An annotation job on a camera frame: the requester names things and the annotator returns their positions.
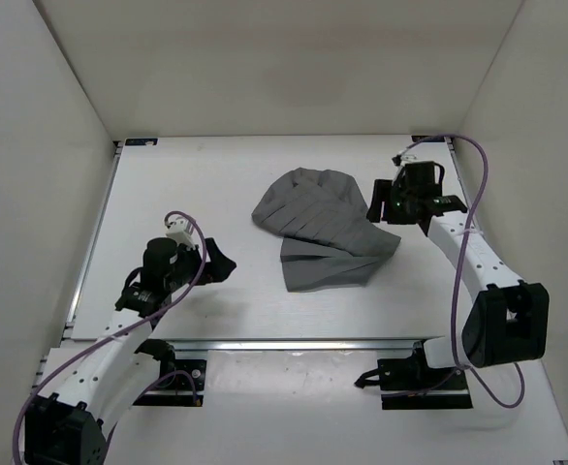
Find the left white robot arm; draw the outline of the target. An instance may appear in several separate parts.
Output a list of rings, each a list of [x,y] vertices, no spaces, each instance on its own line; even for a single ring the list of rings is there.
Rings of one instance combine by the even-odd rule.
[[[16,426],[18,456],[27,464],[102,464],[123,414],[144,394],[189,372],[174,347],[152,338],[178,290],[221,283],[237,265],[213,238],[202,245],[169,237],[148,241],[142,265],[127,276],[103,334],[55,370],[65,381],[36,392]]]

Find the grey pleated skirt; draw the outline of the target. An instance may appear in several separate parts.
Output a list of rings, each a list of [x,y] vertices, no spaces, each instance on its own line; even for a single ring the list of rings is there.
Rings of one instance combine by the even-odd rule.
[[[364,286],[389,261],[401,237],[373,225],[356,179],[337,170],[297,168],[268,187],[251,214],[282,238],[288,292]]]

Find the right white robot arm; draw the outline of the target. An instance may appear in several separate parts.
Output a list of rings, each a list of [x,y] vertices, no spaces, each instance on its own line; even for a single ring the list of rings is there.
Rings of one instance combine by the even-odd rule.
[[[417,225],[456,271],[456,284],[472,299],[465,321],[451,318],[448,336],[428,339],[408,364],[409,379],[430,388],[443,368],[484,368],[541,358],[546,350],[550,296],[496,255],[456,195],[443,192],[445,169],[431,162],[395,160],[393,179],[374,183],[367,218],[373,223]]]

